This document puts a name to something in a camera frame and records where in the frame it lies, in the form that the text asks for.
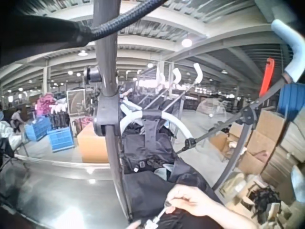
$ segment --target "white handlebar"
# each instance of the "white handlebar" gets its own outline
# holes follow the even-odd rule
[[[178,84],[179,82],[180,82],[180,80],[181,80],[181,73],[180,73],[180,71],[179,71],[179,69],[178,68],[175,68],[174,70],[173,70],[173,74],[175,75],[175,80],[173,81],[173,83],[174,84]]]
[[[136,110],[142,110],[142,108],[140,106],[138,106],[137,104],[134,104],[133,102],[130,102],[126,97],[123,99],[122,101],[125,105],[132,107]]]
[[[283,39],[294,52],[293,59],[285,68],[285,72],[294,82],[297,82],[305,69],[305,40],[298,32],[278,19],[272,22],[271,29]]]
[[[194,68],[197,72],[197,78],[195,79],[196,83],[201,83],[202,79],[203,79],[203,72],[199,66],[199,63],[194,63]]]
[[[142,111],[136,111],[124,117],[120,122],[121,134],[124,132],[124,130],[130,123],[134,122],[136,119],[142,118],[142,116]],[[187,129],[187,127],[172,114],[162,111],[161,118],[174,123],[181,130],[185,138],[193,138],[191,132]]]

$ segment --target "black fabric seat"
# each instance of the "black fabric seat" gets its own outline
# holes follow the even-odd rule
[[[207,181],[190,165],[185,163],[174,152],[168,135],[156,133],[155,148],[147,148],[145,135],[127,135],[123,140],[124,174],[123,183],[126,196],[131,203],[134,220],[152,219],[163,209],[168,192],[175,184],[196,186],[211,199],[220,203]],[[154,174],[154,168],[147,164],[148,159],[158,158],[172,164],[173,170],[168,180]],[[159,222],[159,229],[218,229],[221,228],[209,217],[194,217],[183,210],[164,215]]]

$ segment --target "screwdriver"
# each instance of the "screwdriver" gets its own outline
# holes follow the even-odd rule
[[[146,222],[144,228],[145,228],[145,229],[157,229],[157,228],[158,228],[158,222],[160,221],[161,216],[164,215],[164,213],[166,212],[166,209],[167,209],[168,207],[170,207],[170,206],[171,206],[170,202],[166,201],[166,202],[164,203],[164,208],[163,208],[163,210],[158,214],[157,217],[153,218],[152,221],[151,221],[150,219],[147,220],[147,222]]]

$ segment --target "blue bin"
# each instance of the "blue bin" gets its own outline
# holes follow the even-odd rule
[[[74,147],[74,140],[70,127],[48,131],[52,151],[60,151]]]
[[[47,135],[47,131],[51,129],[51,122],[49,118],[40,118],[35,124],[26,124],[25,133],[27,138],[31,141],[38,142]]]

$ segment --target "worker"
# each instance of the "worker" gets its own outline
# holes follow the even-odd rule
[[[10,125],[14,128],[14,133],[17,132],[17,130],[19,131],[19,133],[21,132],[20,130],[20,124],[21,123],[25,123],[21,117],[20,117],[20,113],[21,113],[21,109],[17,108],[17,110],[15,111],[15,113],[13,113],[13,115],[11,116],[11,121],[10,121]]]
[[[180,208],[188,211],[194,216],[209,216],[224,229],[259,228],[250,219],[239,215],[210,199],[197,187],[175,185],[168,193],[167,201],[172,205],[167,208],[167,214],[171,214],[176,208]],[[131,224],[127,229],[137,229],[140,224],[141,222],[137,221]]]

